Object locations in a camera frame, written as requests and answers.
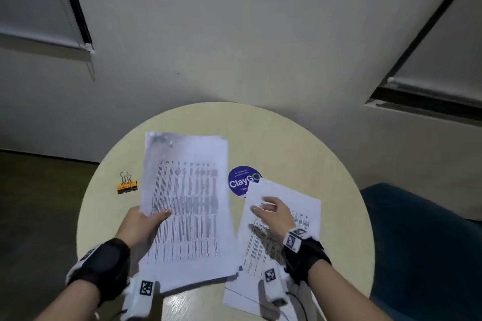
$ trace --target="forearm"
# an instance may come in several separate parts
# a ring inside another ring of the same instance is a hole
[[[97,287],[86,281],[69,285],[34,321],[87,321],[99,304]]]
[[[324,260],[311,267],[308,282],[327,321],[391,320]]]

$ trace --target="blue chair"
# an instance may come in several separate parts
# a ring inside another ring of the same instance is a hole
[[[389,184],[361,195],[375,239],[371,300],[395,321],[482,320],[482,230]]]

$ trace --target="hand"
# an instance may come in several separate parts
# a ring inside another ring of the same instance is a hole
[[[281,199],[277,197],[263,197],[263,201],[272,204],[263,204],[262,207],[252,206],[251,211],[256,217],[263,220],[269,227],[269,232],[281,242],[289,230],[296,227],[291,211]]]
[[[152,217],[144,215],[139,206],[132,207],[125,215],[115,237],[121,239],[131,249],[146,240],[159,225],[171,215],[168,209],[160,210]]]

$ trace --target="stack of paper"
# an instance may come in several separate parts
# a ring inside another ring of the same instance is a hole
[[[237,273],[227,187],[227,140],[147,132],[141,210],[170,209],[139,269],[154,272],[160,292]]]
[[[244,203],[243,216],[238,230],[238,248],[242,253],[243,270],[233,282],[226,283],[223,303],[267,319],[278,319],[280,314],[289,320],[303,320],[305,317],[297,300],[290,297],[290,303],[281,308],[274,307],[264,295],[262,274],[270,262],[282,262],[282,244],[273,238],[267,226],[250,210],[252,205],[260,206],[264,196],[280,198],[291,209],[297,226],[306,229],[318,238],[321,222],[321,202],[271,181],[260,179],[251,182]],[[316,308],[308,286],[302,282],[290,291],[303,302],[309,319],[316,319]]]

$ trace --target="round purple sticker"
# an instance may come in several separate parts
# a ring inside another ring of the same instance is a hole
[[[261,178],[261,174],[251,166],[236,166],[229,172],[227,182],[234,194],[246,198],[249,182],[257,183]]]

